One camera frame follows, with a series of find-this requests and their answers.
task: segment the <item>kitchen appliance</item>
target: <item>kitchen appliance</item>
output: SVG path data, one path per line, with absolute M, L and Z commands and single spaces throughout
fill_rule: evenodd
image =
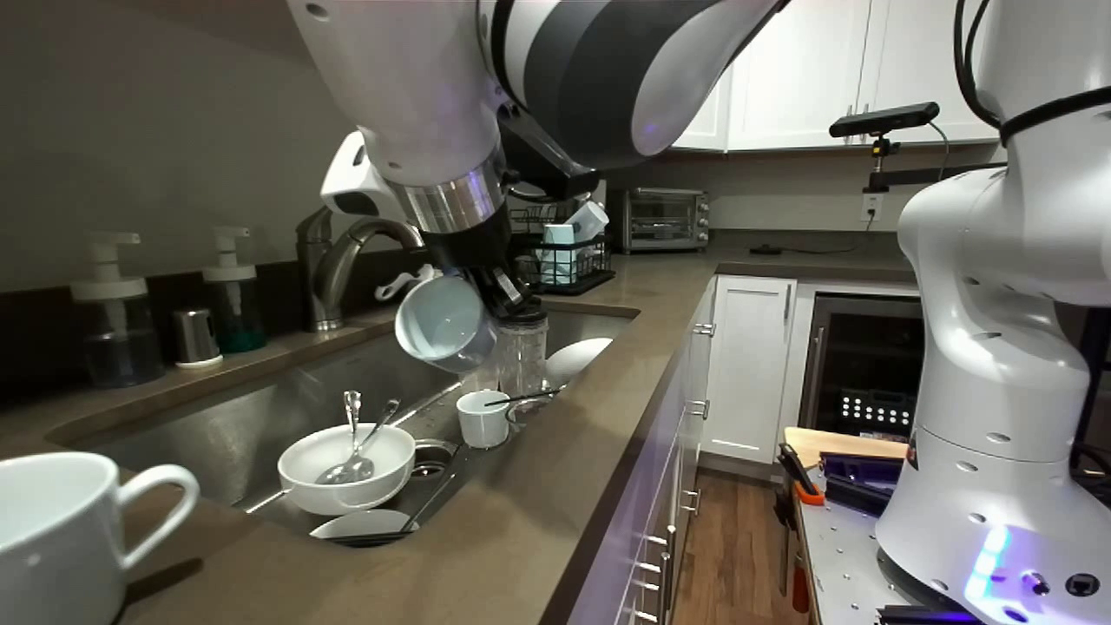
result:
M 610 194 L 618 250 L 703 250 L 709 205 L 699 188 L 628 188 Z
M 903 297 L 819 293 L 801 426 L 908 439 L 925 368 L 925 314 Z

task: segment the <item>white cabinet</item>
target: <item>white cabinet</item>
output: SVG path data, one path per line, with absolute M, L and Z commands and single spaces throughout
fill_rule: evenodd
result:
M 734 71 L 720 75 L 714 92 L 705 96 L 705 104 L 699 107 L 686 136 L 674 141 L 674 148 L 727 154 L 731 114 L 734 114 Z
M 938 100 L 936 126 L 953 141 L 996 138 L 974 114 L 953 66 L 955 0 L 872 0 L 868 56 L 861 72 L 861 107 L 898 107 Z M 895 141 L 938 141 L 936 130 L 893 132 Z
M 857 107 L 868 0 L 791 0 L 734 62 L 734 148 L 845 147 Z
M 827 148 L 851 112 L 938 100 L 949 138 L 996 138 L 962 100 L 953 71 L 955 0 L 791 0 L 743 49 L 681 136 L 681 148 Z M 942 141 L 936 130 L 895 141 Z
M 616 504 L 602 548 L 567 621 L 660 621 L 674 617 L 687 511 L 699 497 L 695 462 L 705 416 L 713 293 L 703 300 L 686 346 L 646 412 L 651 431 Z
M 797 283 L 720 279 L 703 452 L 767 465 L 783 439 Z

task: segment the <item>metal spoon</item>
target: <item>metal spoon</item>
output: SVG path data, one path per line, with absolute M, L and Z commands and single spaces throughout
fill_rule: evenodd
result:
M 400 409 L 400 400 L 390 400 L 382 416 L 358 440 L 360 394 L 349 390 L 344 394 L 344 412 L 349 412 L 349 425 L 350 425 L 350 454 L 340 465 L 323 469 L 318 476 L 318 483 L 358 483 L 358 479 L 374 476 L 374 462 L 360 454 L 360 444 L 367 444 L 397 409 Z
M 506 408 L 506 403 L 526 403 L 526 400 L 554 400 L 561 397 L 567 387 L 550 387 L 550 390 L 539 390 L 539 394 L 522 394 L 522 397 L 502 397 L 502 400 L 490 400 L 486 408 Z

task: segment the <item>small white bowl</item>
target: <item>small white bowl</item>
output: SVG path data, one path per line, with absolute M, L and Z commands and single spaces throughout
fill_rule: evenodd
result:
M 380 506 L 397 497 L 415 476 L 417 440 L 403 426 L 385 425 L 360 454 L 374 462 L 374 476 L 353 483 L 318 483 L 331 465 L 349 462 L 350 454 L 350 426 L 326 426 L 296 444 L 290 444 L 277 460 L 285 500 L 304 506 L 306 514 L 349 514 Z

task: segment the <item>wooden cutting board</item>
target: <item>wooden cutting board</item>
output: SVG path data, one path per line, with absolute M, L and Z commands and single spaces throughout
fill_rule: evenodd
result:
M 807 469 L 819 465 L 819 452 L 875 454 L 875 460 L 903 460 L 908 454 L 908 444 L 898 444 L 898 440 L 848 439 L 848 434 L 835 434 L 835 431 L 787 426 L 784 439 L 799 452 L 799 462 Z

